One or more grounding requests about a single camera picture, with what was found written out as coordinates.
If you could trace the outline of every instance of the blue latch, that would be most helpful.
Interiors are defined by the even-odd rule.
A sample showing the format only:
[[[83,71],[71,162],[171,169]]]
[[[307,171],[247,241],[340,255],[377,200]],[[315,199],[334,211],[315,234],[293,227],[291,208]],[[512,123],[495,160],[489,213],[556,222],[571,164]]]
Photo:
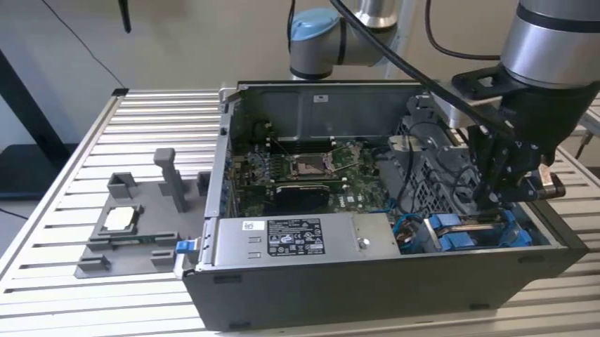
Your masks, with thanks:
[[[198,246],[198,240],[185,240],[179,241],[178,245],[175,246],[175,253],[178,254],[191,254],[194,251],[197,251]]]

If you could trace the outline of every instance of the metal frame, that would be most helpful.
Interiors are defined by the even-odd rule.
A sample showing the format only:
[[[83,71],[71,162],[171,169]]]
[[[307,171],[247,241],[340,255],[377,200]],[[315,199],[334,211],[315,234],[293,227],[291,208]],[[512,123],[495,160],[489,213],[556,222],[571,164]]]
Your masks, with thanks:
[[[206,99],[218,100],[218,91],[210,92]],[[186,94],[193,92],[131,91],[127,99],[142,98],[134,95],[162,95],[164,100],[170,101],[201,97],[185,96]],[[172,273],[88,280],[76,280],[72,276],[74,266],[70,263],[79,258],[78,242],[90,236],[90,233],[86,233],[90,225],[84,224],[96,219],[106,201],[103,185],[108,177],[98,178],[98,173],[88,172],[88,169],[102,168],[98,166],[102,163],[110,163],[111,170],[119,166],[144,166],[144,154],[139,151],[140,147],[150,146],[148,143],[130,143],[136,153],[131,154],[134,148],[122,147],[119,161],[115,161],[119,143],[107,144],[103,143],[104,140],[99,143],[102,135],[114,135],[111,132],[115,130],[106,128],[127,126],[130,131],[124,132],[132,135],[134,132],[151,132],[150,129],[143,129],[151,124],[151,119],[156,126],[187,126],[194,129],[190,126],[202,116],[218,118],[218,103],[187,105],[214,109],[205,112],[154,111],[144,115],[115,114],[115,103],[116,100],[111,99],[52,189],[0,260],[4,275],[0,281],[0,333],[7,336],[214,335],[213,332],[205,331],[185,286]],[[156,110],[164,108],[164,105],[147,107]],[[171,121],[164,122],[164,118],[171,118]],[[171,135],[171,143],[186,150],[186,157],[176,163],[178,168],[186,172],[191,165],[209,165],[203,161],[206,158],[201,156],[207,155],[214,146],[198,146],[207,145],[206,141],[190,147],[191,142],[186,140],[189,138],[178,138],[175,130],[176,128],[168,129],[166,134]],[[561,277],[535,281],[495,312],[302,326],[255,331],[246,336],[597,336],[600,180],[563,149],[557,151],[557,163],[552,168],[567,183],[567,196],[552,201],[551,205],[591,248],[591,253]],[[148,180],[159,176],[158,173],[152,177],[154,173],[146,169],[136,170],[136,174],[136,178]],[[20,266],[32,263],[38,263],[39,267],[20,269]]]

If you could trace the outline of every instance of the wire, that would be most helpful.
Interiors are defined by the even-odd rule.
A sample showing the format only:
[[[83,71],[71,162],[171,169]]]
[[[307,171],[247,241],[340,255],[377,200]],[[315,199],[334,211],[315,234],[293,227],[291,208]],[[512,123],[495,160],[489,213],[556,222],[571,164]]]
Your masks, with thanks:
[[[458,134],[460,139],[462,140],[462,143],[469,144],[469,138],[465,136],[465,133],[458,128],[454,129],[454,131]]]
[[[291,50],[291,23],[294,22],[295,10],[297,10],[297,0],[291,0],[290,13],[287,14],[287,51]]]
[[[575,154],[575,159],[579,159],[581,157],[584,148],[585,148],[585,144],[581,144],[580,148],[577,149],[577,153]]]
[[[462,169],[458,171],[457,173],[457,178],[454,179],[454,184],[452,185],[452,190],[450,190],[450,200],[452,203],[454,204],[454,206],[457,207],[458,211],[461,211],[464,214],[466,214],[466,210],[462,207],[462,204],[460,202],[456,202],[454,200],[454,195],[457,192],[457,187],[458,187],[458,181],[460,181],[460,177],[465,174],[465,172],[468,170],[473,170],[473,172],[476,171],[476,169],[472,166],[465,166],[462,167]]]
[[[500,55],[473,55],[473,54],[465,54],[458,53],[457,51],[452,51],[442,46],[440,46],[438,42],[436,41],[433,37],[432,32],[432,0],[426,0],[425,2],[425,32],[428,35],[429,43],[432,44],[433,48],[436,50],[454,58],[462,58],[464,60],[481,60],[481,61],[497,61],[500,60]]]
[[[404,214],[404,215],[401,216],[400,219],[397,219],[397,222],[396,222],[396,225],[394,225],[394,229],[393,229],[394,236],[397,236],[397,235],[400,234],[398,232],[400,232],[400,230],[401,230],[402,222],[404,222],[408,218],[417,218],[417,219],[420,219],[420,215],[416,214],[416,213],[406,213],[406,214]]]
[[[23,216],[20,214],[12,213],[12,212],[7,211],[5,209],[0,209],[0,212],[7,213],[9,216],[16,216],[17,218],[21,218],[24,220],[30,220],[30,218],[27,216]]]
[[[329,0],[332,5],[338,10],[340,14],[345,17],[346,22],[360,33],[361,37],[372,44],[373,48],[389,59],[393,63],[413,79],[416,79],[442,100],[450,103],[464,114],[476,120],[479,124],[484,124],[492,130],[505,134],[509,138],[513,137],[513,129],[495,117],[481,114],[476,108],[466,104],[466,102],[456,96],[448,89],[445,89],[434,80],[432,80],[416,67],[412,66],[405,59],[378,40],[373,35],[372,30],[358,20],[350,9],[345,6],[341,0]]]
[[[404,214],[410,213],[402,207],[402,196],[404,196],[404,193],[406,192],[406,187],[410,182],[410,175],[413,174],[413,162],[414,162],[414,151],[413,151],[413,144],[410,144],[410,140],[409,140],[409,160],[408,160],[408,164],[406,164],[406,172],[404,173],[404,184],[402,184],[401,190],[398,191],[397,197],[396,197],[397,208],[401,210],[401,212]]]
[[[44,3],[46,7],[48,7],[50,11],[52,12],[52,14],[55,15],[55,17],[58,18],[58,20],[62,22],[62,24],[67,27],[67,29],[70,30],[70,32],[72,33],[72,35],[75,36],[75,38],[79,40],[79,42],[82,43],[83,47],[87,49],[87,52],[90,53],[90,55],[92,56],[92,59],[96,60],[98,64],[104,68],[104,70],[110,73],[110,75],[112,76],[112,78],[115,79],[115,81],[119,83],[119,85],[122,86],[122,88],[124,88],[124,84],[120,81],[120,79],[115,76],[115,74],[112,73],[112,71],[108,69],[108,67],[104,65],[104,63],[102,63],[102,61],[98,59],[98,57],[94,55],[90,47],[87,46],[86,42],[83,42],[82,38],[79,37],[78,33],[75,33],[75,31],[71,29],[70,25],[66,23],[66,21],[60,18],[60,16],[58,15],[55,9],[48,5],[48,3],[46,2],[46,0],[42,0],[42,2]]]
[[[592,137],[593,137],[593,133],[589,131],[585,131],[585,135],[581,138],[581,145],[580,148],[577,149],[577,153],[575,154],[575,159],[579,159],[581,157],[583,154],[583,149],[585,148],[585,146],[589,144],[589,142],[592,141]]]

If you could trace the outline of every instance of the aluminum workbench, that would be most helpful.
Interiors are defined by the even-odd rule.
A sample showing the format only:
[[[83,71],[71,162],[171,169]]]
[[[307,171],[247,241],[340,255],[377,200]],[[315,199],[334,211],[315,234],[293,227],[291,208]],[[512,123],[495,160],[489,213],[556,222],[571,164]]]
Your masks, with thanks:
[[[219,109],[217,90],[130,91],[124,97],[111,98],[1,257],[0,334],[215,334],[203,330],[174,273],[76,279],[74,263],[108,196],[106,183],[112,172],[130,171],[138,181],[160,179],[160,170],[152,164],[158,147],[176,149],[183,177],[194,178],[198,171],[210,171]],[[563,149],[552,168],[567,185],[567,196],[551,204],[591,248],[561,277],[535,281],[496,311],[243,335],[600,336],[600,181]]]

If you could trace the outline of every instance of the robotic arm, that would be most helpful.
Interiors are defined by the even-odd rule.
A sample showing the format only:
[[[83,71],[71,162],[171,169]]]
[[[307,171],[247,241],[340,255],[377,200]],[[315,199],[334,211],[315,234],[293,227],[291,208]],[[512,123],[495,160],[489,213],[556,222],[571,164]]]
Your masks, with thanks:
[[[430,90],[448,125],[468,127],[479,208],[564,196],[548,167],[599,94],[600,1],[520,0],[499,65],[457,74],[442,85],[388,47],[397,27],[394,2],[364,0],[353,13],[332,0],[342,18],[317,20],[317,39],[325,42],[303,39],[307,35],[298,33],[306,27],[302,18],[295,20],[291,72],[321,79],[334,64],[373,65],[384,54]]]
[[[474,194],[480,208],[496,197],[533,201],[564,196],[548,166],[599,94],[599,60],[600,2],[521,0],[500,64],[452,79],[474,105],[500,100],[495,111],[515,129],[509,138],[479,126],[468,128],[470,157],[481,173]]]

